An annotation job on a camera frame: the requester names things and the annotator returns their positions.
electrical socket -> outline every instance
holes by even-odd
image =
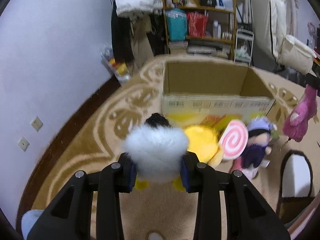
[[[24,137],[22,137],[18,141],[18,145],[21,148],[21,150],[25,152],[27,150],[28,146],[30,145],[30,143]]]
[[[43,126],[43,122],[41,122],[39,117],[36,117],[34,120],[32,120],[30,124],[36,131],[39,131],[40,128]]]

metal screw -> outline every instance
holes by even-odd
[[[113,169],[119,169],[121,167],[121,164],[120,163],[112,163],[111,164],[111,168],[113,168]]]
[[[207,164],[205,164],[205,163],[197,163],[197,167],[199,169],[204,169],[206,166],[207,166]]]
[[[233,175],[235,175],[236,177],[241,177],[242,176],[242,172],[241,171],[239,171],[239,170],[235,170],[234,172],[233,172]]]
[[[83,175],[84,175],[84,172],[83,172],[83,171],[77,171],[76,174],[75,174],[75,176],[76,176],[77,178],[81,178]]]

wooden shelf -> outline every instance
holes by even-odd
[[[195,36],[186,36],[186,40],[201,40],[201,41],[217,41],[217,42],[223,42],[226,44],[233,44],[233,40],[226,40],[226,39],[217,39],[213,37],[195,37]]]
[[[223,13],[232,13],[233,11],[228,11],[225,9],[220,9],[220,8],[215,8],[215,7],[210,7],[210,6],[177,6],[175,8],[181,9],[181,10],[208,10],[208,11],[215,11],[215,12],[223,12]],[[164,10],[171,10],[174,9],[174,7],[163,7]]]

beige carpet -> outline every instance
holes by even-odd
[[[164,64],[168,60],[210,61],[209,57],[201,56],[161,56],[148,62],[140,75],[132,78],[124,87],[117,90],[87,121],[65,150],[56,165],[45,179],[32,209],[44,209],[56,193],[78,170],[92,173],[102,170],[106,165],[117,161],[122,153],[122,140],[134,125],[145,121],[152,113],[161,112],[161,91]],[[262,70],[256,70],[278,102],[273,108],[271,121],[279,129],[288,111],[297,104],[304,89],[280,76]],[[301,143],[291,141],[279,151],[274,147],[269,156],[270,165],[259,172],[253,184],[276,210],[279,201],[281,184],[281,163],[289,149],[304,152],[311,163],[313,177],[312,193],[319,192],[320,183],[320,125],[317,117],[309,122],[309,130]],[[286,140],[282,136],[278,145]],[[232,163],[221,163],[219,171],[228,172]],[[299,200],[291,198],[290,209],[294,209]],[[150,185],[143,191],[134,190],[130,194],[121,194],[121,211],[125,239],[192,239],[196,218],[197,195],[176,191],[171,184]],[[97,195],[94,194],[92,208],[91,235],[95,238],[95,214]],[[286,213],[284,204],[279,204],[280,214]],[[222,205],[222,239],[226,239],[225,207]]]

pink lollipop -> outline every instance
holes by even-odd
[[[243,152],[248,142],[248,130],[243,122],[232,120],[220,138],[224,148],[223,160],[234,160]]]

